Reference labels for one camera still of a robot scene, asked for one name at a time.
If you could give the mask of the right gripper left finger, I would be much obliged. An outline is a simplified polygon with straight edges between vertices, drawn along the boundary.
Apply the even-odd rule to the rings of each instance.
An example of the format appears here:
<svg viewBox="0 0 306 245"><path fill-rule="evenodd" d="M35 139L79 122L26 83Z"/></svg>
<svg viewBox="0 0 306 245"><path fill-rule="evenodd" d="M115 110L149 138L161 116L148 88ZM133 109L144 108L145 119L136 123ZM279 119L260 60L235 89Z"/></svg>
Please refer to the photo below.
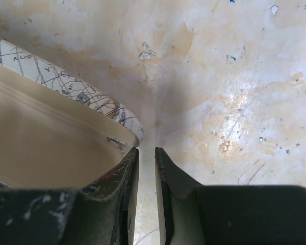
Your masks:
<svg viewBox="0 0 306 245"><path fill-rule="evenodd" d="M81 188L0 183L0 244L132 244L139 151Z"/></svg>

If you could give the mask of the grey patterned glasses case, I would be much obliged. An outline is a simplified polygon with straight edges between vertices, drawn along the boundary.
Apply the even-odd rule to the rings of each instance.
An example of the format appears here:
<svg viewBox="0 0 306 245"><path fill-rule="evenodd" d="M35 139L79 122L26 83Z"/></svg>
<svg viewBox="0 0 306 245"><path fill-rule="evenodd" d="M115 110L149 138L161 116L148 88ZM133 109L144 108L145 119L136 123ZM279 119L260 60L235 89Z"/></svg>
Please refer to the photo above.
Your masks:
<svg viewBox="0 0 306 245"><path fill-rule="evenodd" d="M0 39L0 186L83 188L143 135L123 104Z"/></svg>

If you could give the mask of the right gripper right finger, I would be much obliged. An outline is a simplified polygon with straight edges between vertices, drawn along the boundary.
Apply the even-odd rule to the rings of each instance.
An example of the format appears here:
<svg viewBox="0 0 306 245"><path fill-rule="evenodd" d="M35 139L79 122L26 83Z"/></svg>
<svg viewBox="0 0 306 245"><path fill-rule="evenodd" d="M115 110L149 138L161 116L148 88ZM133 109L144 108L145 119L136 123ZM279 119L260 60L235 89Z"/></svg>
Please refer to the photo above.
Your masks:
<svg viewBox="0 0 306 245"><path fill-rule="evenodd" d="M306 244L306 188L203 185L155 149L161 244Z"/></svg>

